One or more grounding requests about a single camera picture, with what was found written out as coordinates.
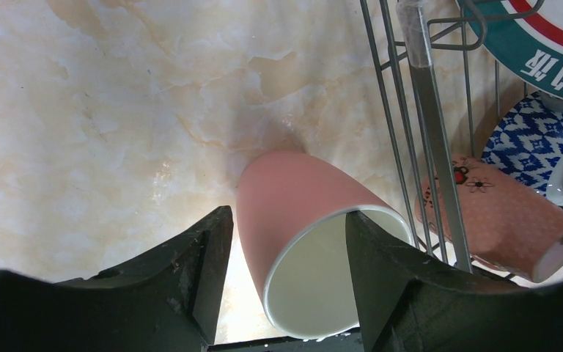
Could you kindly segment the orange patterned bowl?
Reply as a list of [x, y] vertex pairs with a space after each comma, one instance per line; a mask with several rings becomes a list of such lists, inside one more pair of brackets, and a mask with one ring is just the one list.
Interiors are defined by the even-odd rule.
[[495, 127], [481, 159], [563, 205], [563, 102], [544, 92], [522, 99]]

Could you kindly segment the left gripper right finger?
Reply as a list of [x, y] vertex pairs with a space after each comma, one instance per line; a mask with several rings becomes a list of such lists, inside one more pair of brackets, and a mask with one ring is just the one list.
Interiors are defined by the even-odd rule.
[[345, 227], [366, 351], [563, 351], [563, 282], [527, 288], [458, 270], [358, 211]]

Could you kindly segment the brown ceramic mug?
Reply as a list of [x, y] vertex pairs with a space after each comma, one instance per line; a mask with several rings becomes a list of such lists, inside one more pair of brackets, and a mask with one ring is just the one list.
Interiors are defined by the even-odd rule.
[[468, 250], [481, 263], [534, 283], [563, 266], [563, 210], [493, 165], [452, 160]]

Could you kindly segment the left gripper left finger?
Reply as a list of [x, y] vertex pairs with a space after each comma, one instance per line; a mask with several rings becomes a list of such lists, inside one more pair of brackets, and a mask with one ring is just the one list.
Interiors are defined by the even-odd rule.
[[89, 279], [0, 270], [0, 351], [206, 351], [232, 245], [229, 206]]

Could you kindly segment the pink mug white inside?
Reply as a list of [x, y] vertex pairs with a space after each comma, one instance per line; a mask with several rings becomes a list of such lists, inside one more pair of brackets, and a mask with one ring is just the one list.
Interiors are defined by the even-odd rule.
[[316, 340], [357, 327], [345, 230], [354, 211], [414, 245], [400, 213], [317, 157], [272, 151], [244, 170], [238, 235], [265, 316], [280, 332]]

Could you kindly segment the white plate green red rim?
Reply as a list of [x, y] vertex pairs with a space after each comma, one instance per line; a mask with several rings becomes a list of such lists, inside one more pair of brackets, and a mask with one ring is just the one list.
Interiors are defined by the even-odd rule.
[[508, 70], [563, 99], [563, 1], [481, 1], [484, 46]]

